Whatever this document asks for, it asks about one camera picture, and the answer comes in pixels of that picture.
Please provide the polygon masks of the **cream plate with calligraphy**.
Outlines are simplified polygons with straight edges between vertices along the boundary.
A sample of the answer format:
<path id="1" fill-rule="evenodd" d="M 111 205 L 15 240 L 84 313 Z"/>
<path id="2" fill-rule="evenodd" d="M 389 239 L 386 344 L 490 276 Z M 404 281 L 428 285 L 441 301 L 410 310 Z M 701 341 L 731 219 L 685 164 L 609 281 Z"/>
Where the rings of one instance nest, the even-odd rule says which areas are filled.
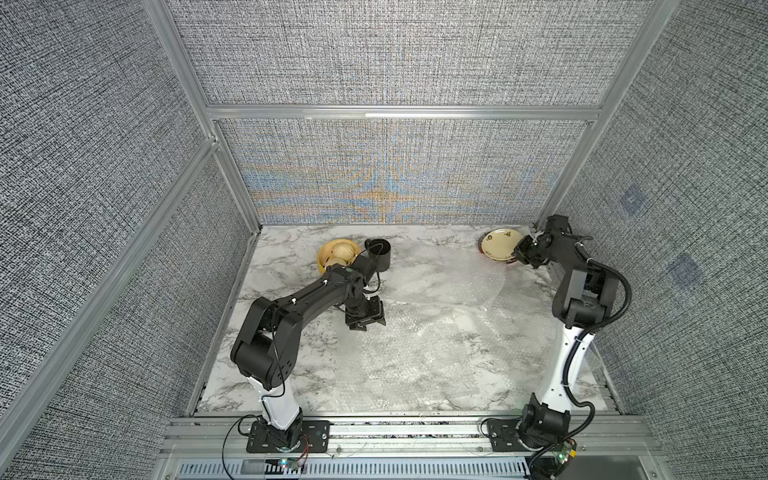
<path id="1" fill-rule="evenodd" d="M 486 257 L 497 262 L 513 263 L 516 261 L 514 248 L 523 235 L 515 229 L 499 228 L 485 233 L 481 238 L 484 238 Z"/>

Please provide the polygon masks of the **bubble wrap around orange plate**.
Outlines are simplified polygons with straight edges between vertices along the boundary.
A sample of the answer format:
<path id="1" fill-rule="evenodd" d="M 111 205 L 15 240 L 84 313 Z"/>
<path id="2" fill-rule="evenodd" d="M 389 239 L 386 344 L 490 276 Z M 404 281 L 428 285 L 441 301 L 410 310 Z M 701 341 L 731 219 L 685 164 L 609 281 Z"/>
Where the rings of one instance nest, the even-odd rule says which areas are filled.
<path id="1" fill-rule="evenodd" d="M 405 241 L 393 247 L 381 275 L 382 296 L 391 302 L 480 307 L 506 284 L 507 267 L 473 249 Z"/>

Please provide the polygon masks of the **bubble white plate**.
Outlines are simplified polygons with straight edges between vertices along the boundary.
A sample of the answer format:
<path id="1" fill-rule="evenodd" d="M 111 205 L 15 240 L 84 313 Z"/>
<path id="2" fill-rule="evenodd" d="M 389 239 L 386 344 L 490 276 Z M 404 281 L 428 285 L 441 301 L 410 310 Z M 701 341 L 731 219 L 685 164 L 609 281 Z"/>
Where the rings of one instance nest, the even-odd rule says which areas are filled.
<path id="1" fill-rule="evenodd" d="M 333 313 L 302 339 L 292 379 L 314 412 L 465 411 L 452 401 L 470 392 L 470 370 L 454 322 L 468 306 L 409 305 L 386 309 L 386 325 L 351 332 Z"/>

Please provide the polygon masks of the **bubble dark red plate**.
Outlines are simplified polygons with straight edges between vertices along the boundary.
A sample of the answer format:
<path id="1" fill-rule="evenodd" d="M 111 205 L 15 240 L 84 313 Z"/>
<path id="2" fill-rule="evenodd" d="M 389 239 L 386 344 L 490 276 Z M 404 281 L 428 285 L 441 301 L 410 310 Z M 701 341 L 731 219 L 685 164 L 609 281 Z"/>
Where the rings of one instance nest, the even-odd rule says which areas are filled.
<path id="1" fill-rule="evenodd" d="M 545 269 L 508 268 L 500 291 L 454 315 L 470 374 L 457 410 L 522 408 L 544 383 L 561 323 L 551 315 L 554 283 Z"/>

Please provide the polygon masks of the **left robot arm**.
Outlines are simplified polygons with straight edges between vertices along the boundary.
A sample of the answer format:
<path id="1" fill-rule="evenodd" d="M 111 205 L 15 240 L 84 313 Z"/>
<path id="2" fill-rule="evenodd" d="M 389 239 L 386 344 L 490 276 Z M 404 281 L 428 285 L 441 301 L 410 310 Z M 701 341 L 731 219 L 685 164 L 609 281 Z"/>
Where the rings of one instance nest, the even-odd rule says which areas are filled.
<path id="1" fill-rule="evenodd" d="M 332 265 L 299 291 L 270 300 L 260 297 L 246 314 L 230 350 L 230 361 L 257 391 L 262 406 L 257 435 L 277 450 L 297 448 L 303 436 L 303 411 L 290 376 L 296 367 L 303 331 L 329 309 L 344 314 L 351 331 L 385 325 L 384 306 L 372 279 L 378 268 L 360 257 L 353 265 Z"/>

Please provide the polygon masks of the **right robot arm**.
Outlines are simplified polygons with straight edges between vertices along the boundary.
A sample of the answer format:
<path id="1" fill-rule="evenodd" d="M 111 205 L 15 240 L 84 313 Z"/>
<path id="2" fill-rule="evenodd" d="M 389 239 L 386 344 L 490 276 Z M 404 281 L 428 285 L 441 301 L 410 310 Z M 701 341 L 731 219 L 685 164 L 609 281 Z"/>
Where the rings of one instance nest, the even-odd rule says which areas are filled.
<path id="1" fill-rule="evenodd" d="M 574 383 L 598 331 L 623 317 L 632 302 L 626 276 L 590 255 L 587 239 L 556 229 L 528 235 L 514 250 L 518 261 L 533 268 L 556 263 L 563 269 L 552 303 L 552 315 L 561 323 L 554 357 L 516 427 L 521 444 L 531 451 L 576 436 L 594 419 L 595 405 L 576 397 Z"/>

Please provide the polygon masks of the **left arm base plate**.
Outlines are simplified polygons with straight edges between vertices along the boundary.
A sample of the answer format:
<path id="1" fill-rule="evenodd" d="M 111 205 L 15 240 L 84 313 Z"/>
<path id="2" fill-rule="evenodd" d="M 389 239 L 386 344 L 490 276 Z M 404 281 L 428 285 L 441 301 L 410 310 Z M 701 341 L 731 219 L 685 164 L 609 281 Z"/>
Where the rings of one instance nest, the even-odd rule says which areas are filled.
<path id="1" fill-rule="evenodd" d="M 256 420 L 251 425 L 245 449 L 251 454 L 326 453 L 330 427 L 328 421 L 299 420 L 287 430 L 280 430 Z"/>

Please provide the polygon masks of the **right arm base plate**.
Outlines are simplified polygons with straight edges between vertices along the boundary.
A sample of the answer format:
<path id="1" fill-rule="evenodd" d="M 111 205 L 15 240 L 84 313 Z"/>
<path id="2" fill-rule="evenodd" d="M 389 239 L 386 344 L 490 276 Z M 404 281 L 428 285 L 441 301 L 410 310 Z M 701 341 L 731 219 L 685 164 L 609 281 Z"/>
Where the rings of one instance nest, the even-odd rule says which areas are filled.
<path id="1" fill-rule="evenodd" d="M 495 453 L 523 452 L 531 454 L 536 449 L 526 446 L 517 431 L 520 418 L 486 418 L 481 422 L 480 431 L 489 440 Z"/>

